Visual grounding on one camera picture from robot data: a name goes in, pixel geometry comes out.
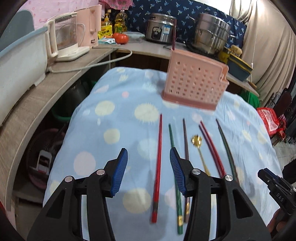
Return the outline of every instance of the green chopstick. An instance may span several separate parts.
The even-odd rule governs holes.
[[[222,128],[220,126],[220,123],[219,123],[219,121],[217,119],[216,119],[216,122],[218,124],[218,129],[219,129],[220,135],[222,137],[222,141],[223,141],[224,147],[226,149],[226,153],[227,153],[227,157],[228,157],[228,160],[229,160],[229,164],[230,164],[232,176],[233,176],[234,180],[238,181],[237,170],[235,168],[234,160],[233,160],[233,157],[232,157],[232,154],[231,154],[229,145],[228,145],[227,140],[225,138],[225,135],[224,135],[224,133],[222,131]]]
[[[170,131],[170,145],[173,148],[175,145],[174,145],[172,128],[170,124],[168,125],[168,129]],[[182,213],[181,194],[178,189],[176,179],[175,179],[175,190],[176,190],[176,207],[177,207],[177,231],[178,231],[178,234],[183,234],[183,216],[182,216],[183,213]]]

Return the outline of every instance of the tomato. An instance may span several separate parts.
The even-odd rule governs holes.
[[[119,34],[117,37],[115,37],[115,42],[117,44],[126,44],[128,43],[128,36],[126,34]]]
[[[113,34],[113,38],[116,39],[116,37],[119,36],[119,35],[121,35],[121,34],[120,34],[120,33],[114,33],[114,34]]]

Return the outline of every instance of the white basin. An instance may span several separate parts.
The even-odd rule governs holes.
[[[0,125],[22,95],[45,78],[45,32],[37,29],[0,52]]]

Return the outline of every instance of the rice cooker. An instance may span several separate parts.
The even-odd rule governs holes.
[[[152,13],[148,20],[145,38],[153,42],[172,44],[175,19],[169,15]]]

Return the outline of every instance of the pink plastic basket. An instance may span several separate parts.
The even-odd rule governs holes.
[[[185,50],[171,51],[162,98],[191,107],[215,110],[229,85],[228,66]]]

